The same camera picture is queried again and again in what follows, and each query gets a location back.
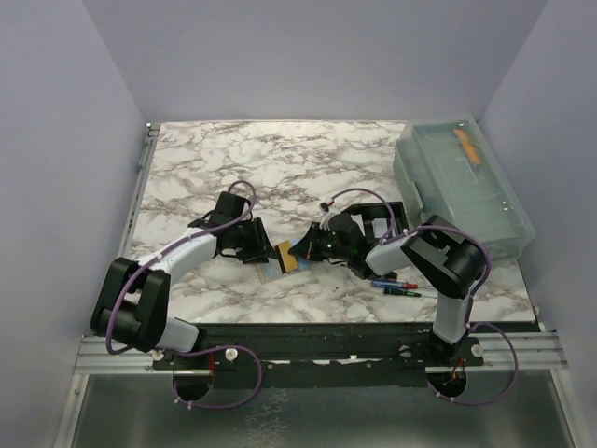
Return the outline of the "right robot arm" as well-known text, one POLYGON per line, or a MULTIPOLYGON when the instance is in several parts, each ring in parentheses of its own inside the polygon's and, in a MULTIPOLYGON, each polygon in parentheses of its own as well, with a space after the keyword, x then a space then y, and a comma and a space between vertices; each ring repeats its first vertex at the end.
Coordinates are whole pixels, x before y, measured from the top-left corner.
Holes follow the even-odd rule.
POLYGON ((473 297, 492 268, 479 240, 438 215, 406 234, 375 241, 349 214, 337 213, 312 223, 289 253, 311 262, 345 263, 361 279, 383 277, 412 264, 437 291, 435 338, 428 346, 430 357, 442 366, 463 354, 461 340, 469 332, 473 297))

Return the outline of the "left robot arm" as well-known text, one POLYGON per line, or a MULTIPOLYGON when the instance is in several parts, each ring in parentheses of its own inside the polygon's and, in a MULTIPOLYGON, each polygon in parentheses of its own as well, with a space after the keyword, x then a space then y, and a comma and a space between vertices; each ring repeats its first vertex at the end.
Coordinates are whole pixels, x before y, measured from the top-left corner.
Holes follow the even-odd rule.
POLYGON ((250 199, 223 191, 215 208, 190 224, 184 232, 154 253, 139 259, 120 257, 109 265, 90 319, 91 330, 105 337, 108 352, 126 350, 174 351, 188 369, 206 359, 207 347, 199 327, 169 317, 174 284, 201 264, 217 256, 243 264, 266 263, 275 257, 262 220, 253 216, 257 196, 250 199))

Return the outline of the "gold VIP card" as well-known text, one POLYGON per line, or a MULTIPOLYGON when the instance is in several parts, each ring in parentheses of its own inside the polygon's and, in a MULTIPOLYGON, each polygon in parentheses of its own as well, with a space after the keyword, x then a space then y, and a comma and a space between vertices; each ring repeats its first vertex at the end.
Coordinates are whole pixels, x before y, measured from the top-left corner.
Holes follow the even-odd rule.
POLYGON ((298 259, 290 253, 291 247, 292 245, 289 240, 282 241, 275 246, 282 273, 292 273, 299 268, 298 259))

